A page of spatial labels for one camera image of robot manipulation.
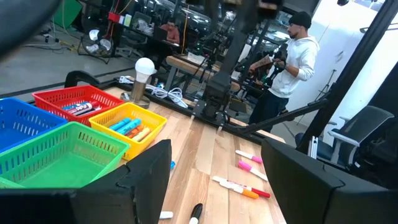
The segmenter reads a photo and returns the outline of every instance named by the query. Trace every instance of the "wooden table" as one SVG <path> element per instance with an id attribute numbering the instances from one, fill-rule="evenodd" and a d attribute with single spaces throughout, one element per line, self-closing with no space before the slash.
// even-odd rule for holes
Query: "wooden table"
<path id="1" fill-rule="evenodd" d="M 123 91 L 111 88 L 107 92 L 120 97 Z M 174 217 L 159 223 L 188 223 L 192 209 L 198 203 L 204 205 L 200 223 L 285 223 L 269 183 L 237 167 L 238 161 L 242 160 L 265 173 L 263 165 L 235 154 L 235 150 L 241 150 L 261 156 L 260 145 L 225 131 L 217 134 L 216 128 L 153 102 L 149 110 L 167 118 L 151 146 L 163 139 L 171 139 L 172 159 L 176 163 L 170 173 L 162 209 L 173 212 Z M 266 135 L 284 142 L 272 134 Z M 251 199 L 220 186 L 211 179 L 214 175 L 264 190 L 272 196 Z"/>
<path id="2" fill-rule="evenodd" d="M 183 61 L 183 60 L 181 60 L 181 59 L 179 59 L 177 57 L 174 57 L 174 56 L 168 56 L 166 58 L 166 62 L 167 62 L 168 65 L 170 65 L 172 67 L 172 69 L 170 70 L 169 77 L 167 78 L 167 82 L 165 84 L 165 90 L 170 90 L 170 87 L 172 85 L 172 82 L 173 82 L 174 76 L 175 76 L 175 74 L 177 72 L 177 69 L 193 75 L 196 72 L 196 70 L 198 69 L 198 66 L 199 66 L 199 65 L 193 65 L 191 63 Z M 218 72 L 220 70 L 220 68 L 219 68 L 219 66 L 214 65 L 213 66 L 213 70 Z M 195 76 L 200 78 L 202 72 L 203 72 L 203 68 L 200 68 Z M 212 77 L 213 73 L 211 73 L 210 71 L 206 70 L 204 72 L 204 74 L 203 74 L 203 78 L 205 80 L 207 80 L 207 78 L 209 76 Z M 240 89 L 240 85 L 235 83 L 235 82 L 232 82 L 231 90 L 238 91 L 239 89 Z"/>

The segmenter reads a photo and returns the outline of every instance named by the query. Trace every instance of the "fan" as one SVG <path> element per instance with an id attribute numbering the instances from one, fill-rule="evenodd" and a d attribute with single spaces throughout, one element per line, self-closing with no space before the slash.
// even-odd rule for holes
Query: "fan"
<path id="1" fill-rule="evenodd" d="M 80 45 L 86 52 L 86 54 L 79 53 L 80 55 L 89 55 L 108 64 L 113 51 L 113 40 L 108 32 L 92 29 L 81 37 Z"/>

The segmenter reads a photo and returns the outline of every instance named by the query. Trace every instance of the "red basket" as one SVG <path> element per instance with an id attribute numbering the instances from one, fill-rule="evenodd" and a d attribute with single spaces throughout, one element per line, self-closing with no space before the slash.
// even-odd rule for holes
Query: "red basket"
<path id="1" fill-rule="evenodd" d="M 76 86 L 60 90 L 41 91 L 32 94 L 35 98 L 36 106 L 53 113 L 68 121 L 77 121 L 91 127 L 88 118 L 107 111 L 123 103 L 123 100 L 105 93 L 93 86 Z M 63 107 L 82 103 L 84 101 L 97 101 L 102 108 L 98 111 L 86 115 L 75 116 L 63 110 Z"/>

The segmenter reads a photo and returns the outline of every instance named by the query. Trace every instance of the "white light bulb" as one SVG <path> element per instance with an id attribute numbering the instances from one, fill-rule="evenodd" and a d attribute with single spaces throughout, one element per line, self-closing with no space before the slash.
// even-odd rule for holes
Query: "white light bulb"
<path id="1" fill-rule="evenodd" d="M 137 82 L 146 83 L 148 78 L 155 73 L 155 65 L 149 58 L 140 58 L 136 62 Z"/>

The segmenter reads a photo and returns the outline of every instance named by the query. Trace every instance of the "black marker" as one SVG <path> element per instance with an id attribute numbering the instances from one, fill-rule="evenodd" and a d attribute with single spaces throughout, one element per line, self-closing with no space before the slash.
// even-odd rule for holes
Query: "black marker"
<path id="1" fill-rule="evenodd" d="M 198 224 L 199 223 L 199 217 L 200 217 L 202 209 L 203 209 L 203 204 L 199 203 L 199 204 L 195 205 L 195 207 L 192 210 L 191 220 L 189 221 L 189 224 Z"/>

